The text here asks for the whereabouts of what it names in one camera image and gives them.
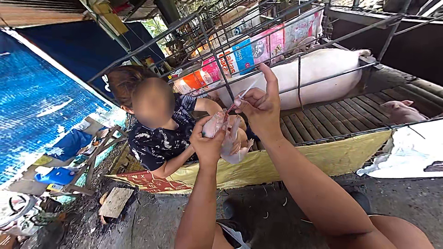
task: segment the blue jerry can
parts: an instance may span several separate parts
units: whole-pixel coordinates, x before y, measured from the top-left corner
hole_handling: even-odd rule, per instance
[[[62,167],[54,167],[50,172],[46,175],[42,175],[40,173],[35,174],[34,178],[36,181],[47,184],[60,184],[66,185],[72,182],[74,179],[75,172],[62,168]]]

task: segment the white pig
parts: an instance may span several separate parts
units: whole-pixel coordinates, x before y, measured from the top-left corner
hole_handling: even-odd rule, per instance
[[[334,74],[355,69],[358,67],[360,55],[369,56],[369,50],[347,51],[338,48],[319,49],[301,58],[301,80],[303,86],[311,81],[319,80]],[[285,91],[298,85],[298,59],[293,62],[278,65],[272,71],[278,78],[279,91]],[[244,77],[239,75],[228,79]],[[302,104],[310,104],[321,101],[331,101],[345,96],[360,81],[361,71],[344,74],[339,77],[318,82],[301,89]],[[266,90],[266,81],[263,73],[258,73],[246,79],[237,81],[230,85],[235,95],[248,88],[256,80],[254,87]],[[227,107],[231,106],[232,100],[225,87],[210,93],[213,98],[220,98]],[[287,110],[300,106],[298,101],[298,89],[280,94],[281,109]]]
[[[389,124],[400,125],[426,120],[427,117],[417,109],[410,107],[414,102],[410,100],[388,101],[380,107],[389,114]]]
[[[206,124],[203,126],[202,135],[204,137],[213,138],[217,131],[223,126],[223,124],[229,123],[229,117],[228,120],[224,123],[225,118],[225,112],[218,111],[214,114],[214,116],[206,122]],[[234,141],[237,139],[237,131],[238,126],[240,125],[241,118],[239,115],[236,116],[234,120],[234,124],[231,127],[231,130],[226,131],[225,138],[222,142],[222,148],[220,150],[221,158],[223,158],[226,162],[237,164],[241,162],[246,154],[249,151],[249,148],[251,148],[252,144],[254,143],[254,139],[251,139],[248,141],[248,144],[246,147],[241,148],[237,153],[230,156],[232,146]]]

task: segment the dirt ground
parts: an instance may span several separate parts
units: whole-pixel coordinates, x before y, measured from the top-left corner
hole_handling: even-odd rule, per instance
[[[138,249],[173,248],[175,232],[186,195],[153,195],[138,191],[130,199],[121,222],[103,225],[97,216],[99,198],[123,184],[103,177],[117,156],[111,155],[96,170],[98,190],[92,197],[81,197],[71,205],[65,224],[62,249]],[[443,249],[443,178],[374,179],[347,174],[334,177],[347,191],[368,195],[375,213],[403,218],[421,228],[436,249]],[[253,249],[327,248],[324,239],[311,224],[302,222],[303,213],[282,183],[255,185],[217,191],[217,218],[222,218],[222,203],[231,198],[244,209],[245,226],[253,233]]]

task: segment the hand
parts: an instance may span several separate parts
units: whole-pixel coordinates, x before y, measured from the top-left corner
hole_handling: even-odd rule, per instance
[[[195,124],[194,130],[189,139],[192,147],[197,153],[198,160],[200,161],[200,168],[214,164],[217,165],[217,161],[220,159],[220,148],[222,147],[221,145],[226,134],[226,126],[223,126],[213,138],[203,137],[203,125],[211,118],[212,116],[207,116],[200,119]]]
[[[265,64],[260,69],[266,79],[266,92],[259,88],[251,88],[243,97],[238,95],[234,100],[236,113],[243,112],[248,117],[252,131],[264,142],[278,140],[283,137],[280,129],[280,97],[278,80],[272,70]]]
[[[237,135],[237,139],[233,142],[232,144],[232,150],[229,153],[230,156],[234,155],[235,153],[237,153],[239,150],[241,149],[241,141],[240,141],[240,137]]]

